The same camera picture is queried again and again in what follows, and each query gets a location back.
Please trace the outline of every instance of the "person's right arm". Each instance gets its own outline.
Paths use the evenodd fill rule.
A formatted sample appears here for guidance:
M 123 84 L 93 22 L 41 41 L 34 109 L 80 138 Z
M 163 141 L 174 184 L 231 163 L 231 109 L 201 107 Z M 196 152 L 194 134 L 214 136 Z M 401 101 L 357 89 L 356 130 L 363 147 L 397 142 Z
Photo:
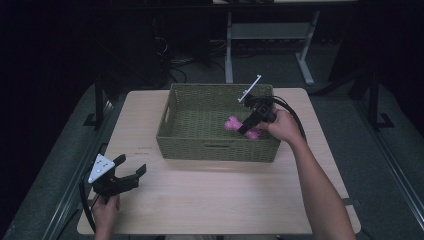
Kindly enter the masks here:
M 274 123 L 260 123 L 277 139 L 286 141 L 293 151 L 299 173 L 303 202 L 315 239 L 356 239 L 339 194 L 315 159 L 311 149 L 299 133 L 290 113 L 276 110 Z

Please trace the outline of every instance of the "wooden table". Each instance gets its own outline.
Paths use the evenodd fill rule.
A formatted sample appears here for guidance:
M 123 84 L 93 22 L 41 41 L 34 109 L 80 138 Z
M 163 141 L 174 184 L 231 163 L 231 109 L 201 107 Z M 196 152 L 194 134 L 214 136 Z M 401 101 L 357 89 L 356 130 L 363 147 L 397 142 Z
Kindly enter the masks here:
M 140 187 L 121 194 L 117 234 L 308 234 L 298 173 L 282 142 L 273 163 L 163 159 L 156 132 L 167 90 L 128 94 L 105 156 L 126 154 L 118 177 L 147 164 Z M 309 146 L 342 198 L 349 198 L 307 93 L 274 89 L 297 112 Z M 346 206 L 354 231 L 361 225 Z M 92 234 L 82 215 L 78 231 Z

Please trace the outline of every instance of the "table leg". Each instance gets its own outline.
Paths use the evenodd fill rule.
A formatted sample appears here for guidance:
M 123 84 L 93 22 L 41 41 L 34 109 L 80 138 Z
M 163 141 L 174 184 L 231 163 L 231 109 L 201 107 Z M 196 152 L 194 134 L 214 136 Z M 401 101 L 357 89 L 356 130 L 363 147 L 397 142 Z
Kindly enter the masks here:
M 231 37 L 231 12 L 229 12 L 227 22 L 227 55 L 225 56 L 225 83 L 234 83 L 233 64 L 231 62 Z
M 302 71 L 303 78 L 305 79 L 306 84 L 313 85 L 314 79 L 311 76 L 308 65 L 306 64 L 306 54 L 308 53 L 309 46 L 311 45 L 312 37 L 314 36 L 315 27 L 318 22 L 320 11 L 315 11 L 312 21 L 309 25 L 308 31 L 305 37 L 305 45 L 301 52 L 296 53 L 296 59 L 299 63 L 300 70 Z

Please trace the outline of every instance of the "person's left hand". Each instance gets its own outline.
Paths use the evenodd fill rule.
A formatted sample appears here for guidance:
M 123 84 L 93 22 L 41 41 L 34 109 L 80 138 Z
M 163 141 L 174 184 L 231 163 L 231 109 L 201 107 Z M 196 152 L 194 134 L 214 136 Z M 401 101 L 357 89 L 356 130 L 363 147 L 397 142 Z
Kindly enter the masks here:
M 118 217 L 120 197 L 119 194 L 112 196 L 107 203 L 102 196 L 96 197 L 98 199 L 91 209 L 96 223 L 96 239 L 110 239 Z

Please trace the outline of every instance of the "white metal frame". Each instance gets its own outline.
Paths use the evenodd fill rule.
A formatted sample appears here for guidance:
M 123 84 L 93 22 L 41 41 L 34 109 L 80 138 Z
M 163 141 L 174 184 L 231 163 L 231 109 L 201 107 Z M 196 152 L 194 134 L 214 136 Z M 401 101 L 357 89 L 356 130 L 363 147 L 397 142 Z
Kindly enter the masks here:
M 225 82 L 234 83 L 231 61 L 231 41 L 233 39 L 304 39 L 305 44 L 302 50 L 296 53 L 296 60 L 306 84 L 313 85 L 314 80 L 305 60 L 314 36 L 319 14 L 319 10 L 315 11 L 312 20 L 306 23 L 232 23 L 232 14 L 229 12 Z

